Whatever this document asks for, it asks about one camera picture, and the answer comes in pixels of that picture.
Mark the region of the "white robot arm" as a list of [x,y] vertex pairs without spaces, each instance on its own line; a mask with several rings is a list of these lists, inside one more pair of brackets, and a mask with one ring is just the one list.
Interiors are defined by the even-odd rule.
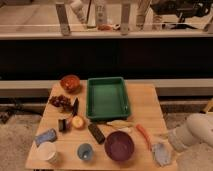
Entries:
[[168,142],[180,153],[177,171],[213,171],[213,116],[195,113],[168,132]]

